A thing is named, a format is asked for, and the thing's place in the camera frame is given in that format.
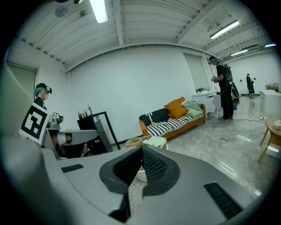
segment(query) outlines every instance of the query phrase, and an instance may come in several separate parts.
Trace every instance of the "black pillow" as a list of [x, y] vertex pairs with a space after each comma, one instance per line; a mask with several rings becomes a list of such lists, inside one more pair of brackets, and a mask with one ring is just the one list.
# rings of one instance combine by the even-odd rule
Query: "black pillow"
[[[169, 111], [167, 109], [163, 108], [163, 109], [159, 109], [159, 110], [152, 112], [152, 115], [150, 115], [150, 117], [153, 122], [158, 123], [158, 122], [162, 122], [162, 121], [169, 119], [170, 117], [168, 116], [168, 114], [169, 114]], [[147, 116], [145, 114], [141, 115], [139, 117], [139, 119], [142, 120], [146, 126], [151, 125], [151, 121], [150, 121], [148, 115]]]

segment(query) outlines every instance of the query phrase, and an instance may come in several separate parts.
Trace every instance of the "orange couch frame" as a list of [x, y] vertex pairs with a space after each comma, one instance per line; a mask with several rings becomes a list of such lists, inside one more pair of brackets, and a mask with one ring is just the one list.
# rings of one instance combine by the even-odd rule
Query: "orange couch frame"
[[[177, 134], [179, 134], [179, 133], [181, 133], [181, 132], [183, 132], [183, 131], [186, 131], [186, 130], [189, 129], [190, 127], [193, 127], [194, 125], [196, 125], [196, 124], [198, 124], [198, 123], [200, 123], [200, 122], [202, 122], [202, 121], [204, 122], [204, 120], [206, 120], [206, 106], [205, 106], [205, 105], [203, 105], [203, 115], [204, 115], [203, 117], [198, 118], [197, 120], [194, 120], [194, 121], [192, 121], [192, 122], [190, 122], [190, 123], [187, 123], [187, 124], [185, 124], [182, 128], [180, 128], [180, 129], [178, 129], [178, 130], [176, 130], [176, 131], [171, 131], [171, 132], [165, 134], [165, 135], [162, 136], [162, 137], [163, 137], [163, 138], [170, 138], [170, 137], [175, 136], [175, 135], [177, 135]], [[142, 120], [140, 120], [139, 123], [140, 123], [140, 128], [141, 128], [142, 134], [143, 134], [144, 136], [149, 136], [148, 130], [147, 130], [147, 128], [146, 128], [144, 122], [143, 122]]]

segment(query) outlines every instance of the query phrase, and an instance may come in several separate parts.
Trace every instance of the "black pants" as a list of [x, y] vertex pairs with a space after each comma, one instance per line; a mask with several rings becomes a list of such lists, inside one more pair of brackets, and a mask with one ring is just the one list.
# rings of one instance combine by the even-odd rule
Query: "black pants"
[[223, 89], [220, 89], [223, 93], [221, 95], [222, 103], [223, 103], [223, 117], [228, 119], [230, 116], [233, 116], [233, 101], [231, 96], [231, 87], [230, 84], [227, 83], [227, 87], [224, 92]]

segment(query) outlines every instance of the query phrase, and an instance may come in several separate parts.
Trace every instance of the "floor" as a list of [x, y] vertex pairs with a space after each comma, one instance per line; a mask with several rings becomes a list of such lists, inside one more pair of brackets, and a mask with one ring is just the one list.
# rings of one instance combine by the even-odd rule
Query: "floor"
[[[169, 138], [169, 151], [204, 160], [244, 187], [254, 198], [265, 193], [279, 172], [281, 162], [268, 155], [261, 163], [262, 154], [270, 135], [262, 146], [260, 142], [266, 131], [265, 120], [260, 117], [276, 118], [259, 111], [259, 97], [249, 99], [241, 97], [234, 119], [219, 121], [222, 110], [209, 113], [205, 124], [200, 123], [189, 130]], [[133, 214], [142, 202], [142, 189], [147, 183], [135, 178], [129, 187], [131, 213]]]

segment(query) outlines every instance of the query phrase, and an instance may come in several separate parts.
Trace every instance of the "wooden chair leg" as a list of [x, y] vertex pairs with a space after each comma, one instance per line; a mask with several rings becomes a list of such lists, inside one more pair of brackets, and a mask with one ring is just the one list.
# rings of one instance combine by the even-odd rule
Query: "wooden chair leg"
[[268, 144], [267, 144], [267, 146], [265, 147], [265, 149], [264, 149], [262, 155], [260, 156], [260, 158], [259, 158], [259, 160], [258, 160], [259, 163], [261, 162], [261, 160], [262, 160], [263, 157], [265, 156], [265, 154], [266, 154], [266, 152], [267, 152], [267, 148], [268, 148], [268, 146], [269, 146], [270, 143], [271, 143], [272, 137], [273, 137], [273, 135], [270, 136], [270, 139], [269, 139], [269, 141], [268, 141]]
[[264, 134], [264, 137], [263, 137], [262, 142], [260, 143], [260, 145], [262, 145], [262, 144], [263, 144], [263, 141], [264, 141], [264, 139], [265, 139], [265, 137], [266, 137], [267, 133], [268, 133], [268, 128], [267, 128], [267, 130], [266, 130], [266, 132], [265, 132], [265, 134]]

